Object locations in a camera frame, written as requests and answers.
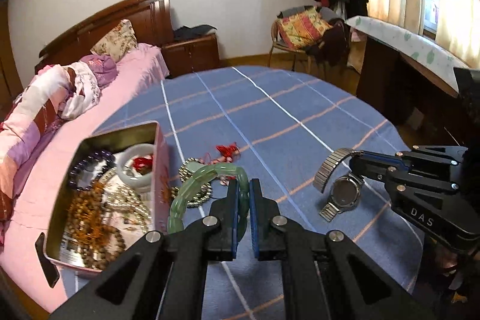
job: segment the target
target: wooden nightstand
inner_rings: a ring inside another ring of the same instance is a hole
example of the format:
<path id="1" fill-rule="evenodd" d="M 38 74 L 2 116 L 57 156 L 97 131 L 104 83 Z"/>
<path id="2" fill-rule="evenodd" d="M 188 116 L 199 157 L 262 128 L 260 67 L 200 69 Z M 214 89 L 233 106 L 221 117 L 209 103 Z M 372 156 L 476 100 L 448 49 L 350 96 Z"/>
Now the wooden nightstand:
<path id="1" fill-rule="evenodd" d="M 165 44 L 162 46 L 162 55 L 172 77 L 214 69 L 220 65 L 215 34 Z"/>

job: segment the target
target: silver screw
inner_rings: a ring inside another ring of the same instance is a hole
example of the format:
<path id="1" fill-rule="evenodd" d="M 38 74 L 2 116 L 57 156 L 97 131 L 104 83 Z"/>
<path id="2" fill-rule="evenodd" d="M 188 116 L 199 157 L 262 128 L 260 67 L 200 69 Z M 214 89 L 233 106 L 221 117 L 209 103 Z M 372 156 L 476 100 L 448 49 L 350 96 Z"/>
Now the silver screw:
<path id="1" fill-rule="evenodd" d="M 215 216 L 206 216 L 203 217 L 202 222 L 204 226 L 214 226 L 215 224 L 217 224 L 218 219 Z"/>
<path id="2" fill-rule="evenodd" d="M 287 218 L 284 216 L 275 216 L 273 217 L 272 222 L 276 226 L 284 226 L 287 223 Z"/>
<path id="3" fill-rule="evenodd" d="M 162 234 L 159 231 L 150 231 L 145 235 L 145 240 L 149 243 L 155 243 L 162 238 Z"/>
<path id="4" fill-rule="evenodd" d="M 332 231 L 328 234 L 328 237 L 332 241 L 342 241 L 345 238 L 345 235 L 340 231 Z"/>

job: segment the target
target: plaid tablecloth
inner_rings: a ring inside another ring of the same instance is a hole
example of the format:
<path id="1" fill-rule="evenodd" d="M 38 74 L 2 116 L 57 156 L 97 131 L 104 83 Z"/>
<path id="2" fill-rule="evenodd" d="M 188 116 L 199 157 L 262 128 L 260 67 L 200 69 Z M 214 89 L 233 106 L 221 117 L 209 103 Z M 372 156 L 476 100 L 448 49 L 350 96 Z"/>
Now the plaid tablecloth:
<path id="1" fill-rule="evenodd" d="M 422 257 L 423 234 L 393 213 L 383 185 L 367 180 L 356 209 L 327 223 L 318 211 L 328 192 L 312 185 L 323 160 L 340 147 L 393 154 L 407 149 L 397 130 L 369 105 L 313 76 L 264 67 L 231 67 L 189 74 L 153 86 L 97 132 L 156 120 L 170 147 L 172 186 L 189 157 L 218 157 L 215 146 L 234 141 L 236 164 L 259 178 L 265 197 L 306 229 L 339 229 L 410 292 Z M 340 167 L 335 176 L 347 169 Z M 213 182 L 213 197 L 226 195 Z M 185 225 L 208 214 L 207 202 L 189 209 Z M 257 262 L 250 228 L 237 259 L 208 268 L 204 319 L 283 319 L 279 262 Z M 71 278 L 71 294 L 87 281 Z"/>

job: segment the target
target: watch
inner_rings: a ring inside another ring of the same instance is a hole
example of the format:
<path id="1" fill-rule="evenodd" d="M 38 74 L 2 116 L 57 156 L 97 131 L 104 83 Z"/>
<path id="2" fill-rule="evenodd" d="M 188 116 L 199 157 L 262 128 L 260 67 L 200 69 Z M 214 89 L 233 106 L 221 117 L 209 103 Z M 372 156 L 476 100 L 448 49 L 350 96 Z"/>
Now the watch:
<path id="1" fill-rule="evenodd" d="M 338 165 L 351 156 L 361 154 L 362 151 L 355 151 L 351 148 L 340 148 L 332 152 L 315 175 L 313 185 L 323 193 L 328 180 Z M 351 172 L 335 180 L 327 204 L 320 211 L 320 215 L 330 222 L 337 214 L 354 209 L 358 204 L 362 184 L 363 178 Z"/>

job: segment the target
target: watch strap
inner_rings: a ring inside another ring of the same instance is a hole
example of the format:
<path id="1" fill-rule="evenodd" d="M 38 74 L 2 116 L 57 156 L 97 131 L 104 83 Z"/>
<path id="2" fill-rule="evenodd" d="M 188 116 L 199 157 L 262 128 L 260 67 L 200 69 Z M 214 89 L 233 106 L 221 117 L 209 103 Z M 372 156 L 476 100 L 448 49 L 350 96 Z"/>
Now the watch strap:
<path id="1" fill-rule="evenodd" d="M 360 151 L 352 150 L 352 148 L 340 148 L 336 151 L 333 151 L 328 158 L 320 166 L 320 169 L 315 174 L 313 179 L 313 185 L 323 193 L 325 191 L 326 184 L 330 179 L 333 171 L 338 167 L 340 163 L 346 158 L 349 158 L 353 155 L 361 154 Z"/>
<path id="2" fill-rule="evenodd" d="M 335 218 L 335 216 L 339 214 L 339 212 L 339 208 L 337 208 L 331 202 L 328 202 L 320 211 L 320 215 L 330 223 Z"/>

